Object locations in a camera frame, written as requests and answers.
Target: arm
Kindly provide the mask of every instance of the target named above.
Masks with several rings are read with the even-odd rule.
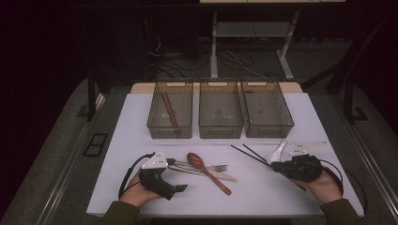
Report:
[[[140,213],[139,207],[161,197],[141,185],[138,173],[129,181],[129,186],[119,201],[112,202],[106,214],[95,225],[134,225]]]
[[[320,206],[329,225],[362,225],[368,224],[361,219],[342,193],[333,178],[325,171],[311,183],[292,180],[311,191],[314,197],[323,205]]]

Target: wooden chopsticks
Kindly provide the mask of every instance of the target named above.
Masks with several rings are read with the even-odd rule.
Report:
[[[163,99],[164,106],[166,107],[166,111],[169,114],[173,128],[175,128],[175,133],[180,134],[181,129],[179,128],[178,122],[176,121],[176,115],[173,110],[172,103],[170,102],[170,98],[169,98],[169,95],[167,94],[167,92],[162,92],[161,98]]]

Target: wooden spoon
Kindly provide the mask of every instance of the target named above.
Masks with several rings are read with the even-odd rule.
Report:
[[[194,153],[189,153],[187,155],[187,160],[193,168],[203,171],[208,177],[210,177],[214,183],[223,191],[225,194],[230,195],[232,191],[228,189],[222,182],[220,182],[216,177],[214,177],[205,166],[203,160]]]

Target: hand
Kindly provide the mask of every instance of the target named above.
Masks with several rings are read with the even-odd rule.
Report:
[[[309,189],[314,197],[321,203],[331,203],[343,198],[339,187],[334,182],[333,178],[325,171],[322,172],[319,178],[311,183],[292,179],[291,181],[296,185]]]
[[[158,199],[161,196],[147,190],[144,186],[141,185],[140,183],[140,177],[138,176],[138,173],[132,177],[132,179],[129,181],[128,188],[123,192],[122,196],[120,197],[120,201],[123,203],[129,203],[132,204],[136,207],[140,207],[141,205],[153,200],[153,199]]]

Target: black cable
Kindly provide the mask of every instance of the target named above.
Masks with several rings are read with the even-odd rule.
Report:
[[[226,68],[230,68],[230,69],[232,69],[232,70],[236,70],[236,71],[242,71],[242,70],[245,70],[245,68],[244,67],[242,67],[242,66],[240,66],[239,68],[237,68],[237,67],[230,67],[230,66],[228,66],[224,61],[223,61],[223,57],[222,56],[220,56],[220,55],[217,55],[217,60],[218,61],[220,61],[220,63],[222,63]]]
[[[308,54],[312,53],[313,50],[315,50],[317,47],[319,46],[319,43],[317,43],[314,47],[312,47],[309,51],[307,51],[306,53],[304,53],[298,60],[296,60],[294,63],[289,65],[289,68],[285,69],[284,71],[287,71],[288,69],[291,69],[293,66],[295,66],[299,61],[301,61],[303,58],[305,58],[305,56],[307,56]]]
[[[156,36],[153,36],[153,38],[158,41],[158,46],[156,48],[154,46],[153,46],[153,48],[150,47],[149,41],[151,41],[151,40],[149,40],[146,42],[146,45],[145,45],[146,51],[155,57],[161,57],[161,41]]]
[[[360,183],[360,180],[350,171],[344,169],[345,173],[347,173],[348,175],[350,175],[355,182],[357,183],[357,185],[360,187],[360,191],[362,192],[362,197],[363,197],[363,216],[366,217],[366,214],[368,212],[368,198],[367,198],[367,194],[365,192],[365,188],[363,187],[363,185]]]
[[[120,185],[120,189],[119,189],[119,198],[122,196],[122,194],[125,191],[125,186],[127,184],[127,182],[129,181],[129,178],[131,176],[132,171],[134,170],[134,167],[138,164],[138,162],[140,162],[141,160],[143,160],[144,158],[151,158],[155,155],[155,153],[152,154],[146,154],[144,156],[139,157],[133,164],[132,166],[127,170],[125,177],[123,178],[123,182]]]
[[[340,181],[342,182],[342,185],[343,185],[343,176],[342,176],[342,173],[340,172],[340,170],[339,170],[335,165],[333,165],[331,162],[328,162],[328,161],[323,160],[323,159],[319,159],[319,161],[326,162],[326,163],[328,163],[330,166],[334,167],[334,169],[337,171],[337,173],[339,173],[339,175],[340,175]]]
[[[200,75],[197,74],[195,71],[193,71],[193,73],[196,75],[196,78],[193,80],[194,82],[198,82],[200,79]]]
[[[194,71],[198,71],[198,70],[203,69],[203,68],[207,65],[207,62],[208,62],[208,59],[209,59],[209,58],[210,58],[210,57],[207,57],[206,63],[205,63],[204,65],[200,66],[199,68],[184,68],[184,67],[180,66],[180,65],[177,64],[177,63],[171,62],[170,60],[165,60],[164,62],[165,62],[165,63],[169,63],[169,64],[173,64],[173,65],[175,65],[176,67],[178,67],[178,68],[180,68],[180,69],[182,69],[182,70],[189,71],[189,72],[194,72]]]
[[[132,184],[132,185],[130,185],[130,186],[128,186],[128,187],[126,187],[126,189],[125,189],[125,190],[123,190],[123,193],[124,193],[124,192],[126,192],[126,190],[128,190],[129,188],[131,188],[131,187],[133,187],[133,186],[136,186],[136,185],[138,185],[140,182],[141,182],[141,181],[137,181],[137,182],[135,182],[134,184]]]
[[[204,50],[198,50],[198,55],[199,54],[204,54],[204,53],[210,53],[210,49],[209,47],[206,47]],[[185,53],[174,53],[172,55],[168,54],[168,53],[164,53],[163,55],[163,59],[167,58],[167,59],[186,59],[186,58],[191,58],[191,56],[186,55]]]
[[[182,70],[186,70],[186,71],[192,72],[192,73],[195,74],[195,76],[196,76],[196,79],[195,79],[195,80],[198,80],[198,78],[199,78],[199,75],[198,75],[194,70],[185,69],[185,68],[183,68],[182,66],[180,66],[180,65],[178,65],[178,64],[175,64],[175,63],[173,63],[173,62],[167,61],[167,60],[165,60],[164,63],[173,64],[173,65],[175,65],[176,67],[178,67],[178,68],[180,68],[180,69],[182,69]]]
[[[175,77],[173,74],[169,73],[169,72],[168,72],[167,70],[165,70],[165,69],[158,68],[158,70],[160,70],[161,72],[166,73],[167,75],[169,75],[170,78],[174,78],[174,77]]]
[[[251,56],[249,56],[248,54],[244,53],[244,52],[231,52],[231,51],[228,51],[226,49],[220,49],[220,53],[222,53],[222,52],[228,53],[227,55],[234,55],[235,57],[237,57],[236,56],[237,53],[244,54],[250,60],[249,64],[243,64],[242,60],[239,60],[240,61],[240,63],[239,63],[235,57],[232,57],[233,59],[229,59],[228,57],[222,56],[222,54],[218,54],[217,55],[218,58],[219,57],[223,57],[226,61],[228,61],[228,62],[230,62],[232,64],[236,64],[236,65],[240,65],[240,66],[244,66],[244,67],[251,67],[251,66],[254,65],[253,58]]]
[[[238,47],[236,43],[237,43],[236,41],[233,42],[235,48],[234,48],[234,47],[231,47],[231,46],[227,46],[225,43],[222,43],[222,45],[221,45],[220,47],[218,47],[217,49],[231,49],[231,48],[233,48],[233,52],[235,52],[235,53],[242,53],[242,49],[244,49],[244,47]],[[273,40],[273,43],[267,43],[267,44],[264,45],[264,46],[256,47],[255,50],[258,51],[258,50],[260,50],[260,49],[268,48],[268,47],[270,47],[270,46],[273,46],[273,45],[276,45],[276,44],[279,44],[279,43],[281,43],[281,42],[278,41],[278,40]]]
[[[181,77],[185,78],[185,75],[181,71],[179,71],[179,69],[176,68],[176,67],[168,66],[168,65],[165,65],[165,64],[160,64],[160,66],[171,68],[171,69],[177,71],[179,73],[179,75],[181,75]]]

